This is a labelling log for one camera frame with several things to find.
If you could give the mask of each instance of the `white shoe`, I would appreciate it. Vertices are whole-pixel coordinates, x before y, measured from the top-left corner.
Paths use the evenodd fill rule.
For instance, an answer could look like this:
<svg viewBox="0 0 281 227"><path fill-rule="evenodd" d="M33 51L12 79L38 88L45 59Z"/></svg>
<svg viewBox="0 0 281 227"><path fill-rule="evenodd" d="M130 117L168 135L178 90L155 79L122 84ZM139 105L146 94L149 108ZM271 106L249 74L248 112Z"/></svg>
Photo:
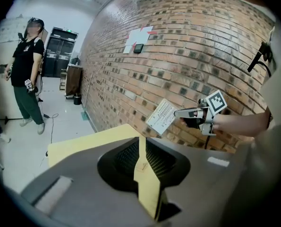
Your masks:
<svg viewBox="0 0 281 227"><path fill-rule="evenodd" d="M45 123L41 123L37 126L37 133L42 134L45 130Z"/></svg>
<svg viewBox="0 0 281 227"><path fill-rule="evenodd" d="M32 118L30 117L29 119L23 119L21 123L19 123L19 125L21 127L24 127L26 124L30 123L32 121Z"/></svg>
<svg viewBox="0 0 281 227"><path fill-rule="evenodd" d="M4 134L4 133L1 133L0 134L0 138L5 141L6 143L9 143L11 141L11 138L7 135L7 134Z"/></svg>

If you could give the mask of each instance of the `brick wall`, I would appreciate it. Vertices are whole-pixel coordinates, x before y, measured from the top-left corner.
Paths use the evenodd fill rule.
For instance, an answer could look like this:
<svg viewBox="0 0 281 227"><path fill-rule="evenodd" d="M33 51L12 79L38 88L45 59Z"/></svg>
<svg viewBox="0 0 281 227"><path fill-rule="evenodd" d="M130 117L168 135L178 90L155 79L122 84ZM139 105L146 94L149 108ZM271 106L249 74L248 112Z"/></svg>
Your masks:
<svg viewBox="0 0 281 227"><path fill-rule="evenodd" d="M123 54L131 30L153 26L141 54ZM257 93L266 71L247 68L273 22L239 0L113 0L92 23L82 48L82 97L98 130L129 123L147 137L202 147L206 137L172 124L163 135L145 121L163 98L179 108L220 89L226 114L263 112ZM234 152L247 137L217 132L209 148Z"/></svg>

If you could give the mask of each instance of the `door frame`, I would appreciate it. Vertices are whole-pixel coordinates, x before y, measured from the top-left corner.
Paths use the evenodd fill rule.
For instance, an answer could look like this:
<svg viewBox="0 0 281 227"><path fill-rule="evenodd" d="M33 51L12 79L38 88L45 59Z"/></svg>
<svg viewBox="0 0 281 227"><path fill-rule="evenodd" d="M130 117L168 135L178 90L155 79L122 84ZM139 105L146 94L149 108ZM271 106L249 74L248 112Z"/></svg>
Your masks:
<svg viewBox="0 0 281 227"><path fill-rule="evenodd" d="M74 43L73 48L72 48L72 52L73 52L74 46L75 46L75 43L76 43L76 40L77 40L78 35L79 35L79 33L74 32L74 31L71 31L71 32L68 32L68 33L71 33L71 34L76 35L75 39L64 38L64 37L61 37L61 36L55 36L55 35L53 35L53 34L52 34L52 33L53 33L53 30L61 30L61 31L68 32L67 29L64 29L64 28L58 28L58 27L53 27L53 28L52 28L51 33L50 33L50 36L49 36L49 39L48 39L47 44L46 44L46 50L45 50L45 52L44 52L44 57L43 57L43 60L44 60L44 61L46 61L48 45L49 45L49 42L50 42L50 39L51 39L51 38L54 38L54 39L61 39L61 40L66 40L66 41L73 42L73 43ZM45 66L46 66L46 64L43 65L43 67L42 67L42 72L45 71L45 68L44 68Z"/></svg>

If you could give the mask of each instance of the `gray surface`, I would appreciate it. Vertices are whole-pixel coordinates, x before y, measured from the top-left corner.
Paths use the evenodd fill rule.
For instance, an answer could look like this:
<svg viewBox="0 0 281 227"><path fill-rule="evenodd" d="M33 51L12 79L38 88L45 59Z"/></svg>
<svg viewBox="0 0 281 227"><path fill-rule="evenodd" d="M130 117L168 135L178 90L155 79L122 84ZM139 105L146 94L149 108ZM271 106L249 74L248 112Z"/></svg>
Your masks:
<svg viewBox="0 0 281 227"><path fill-rule="evenodd" d="M160 139L154 140L182 153L191 163L191 170L182 183L165 190L169 202L182 209L182 212L170 221L180 223L181 226L181 220L188 222L192 219L189 209L196 209L200 199L227 170L226 167L207 162L207 159L213 156L228 160L232 154L175 145ZM28 202L34 203L38 196L62 175L72 178L73 184L52 211L50 215L52 219L73 227L154 225L155 222L138 202L134 193L112 189L97 171L99 157L127 141L129 140L113 142L67 157L30 183L23 190L22 196Z"/></svg>

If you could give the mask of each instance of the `white floor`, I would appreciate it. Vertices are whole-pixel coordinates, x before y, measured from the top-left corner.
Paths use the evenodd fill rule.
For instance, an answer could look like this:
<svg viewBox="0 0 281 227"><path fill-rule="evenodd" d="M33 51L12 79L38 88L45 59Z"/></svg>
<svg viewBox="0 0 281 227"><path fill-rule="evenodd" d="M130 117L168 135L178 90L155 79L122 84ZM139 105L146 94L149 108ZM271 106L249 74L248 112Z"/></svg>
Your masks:
<svg viewBox="0 0 281 227"><path fill-rule="evenodd" d="M70 140L93 134L94 131L88 120L82 118L81 105L74 105L73 100L64 97L64 91L59 91L60 79L43 78L43 100L40 108L42 113L54 118L52 143ZM48 159L45 157L47 147L51 141L52 119L46 119L45 131L37 134L34 122L20 127L20 120L11 120L1 125L11 137L10 143L0 139L0 160L5 167L3 182L16 192L21 192L29 182L48 169Z"/></svg>

